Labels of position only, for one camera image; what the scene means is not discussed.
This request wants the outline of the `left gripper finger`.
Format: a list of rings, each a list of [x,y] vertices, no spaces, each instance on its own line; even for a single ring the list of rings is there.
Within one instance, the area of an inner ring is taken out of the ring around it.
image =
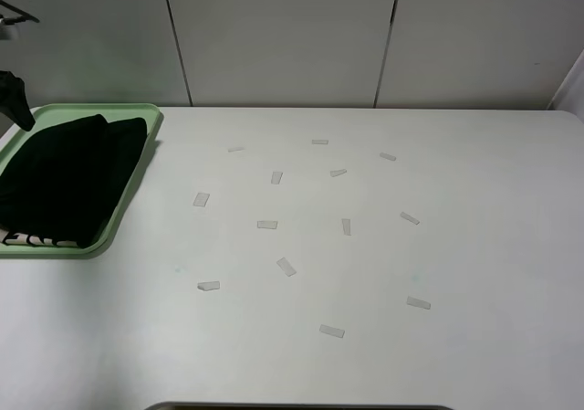
[[[35,118],[27,103],[25,83],[10,71],[1,71],[0,103],[1,112],[21,130],[34,128]]]

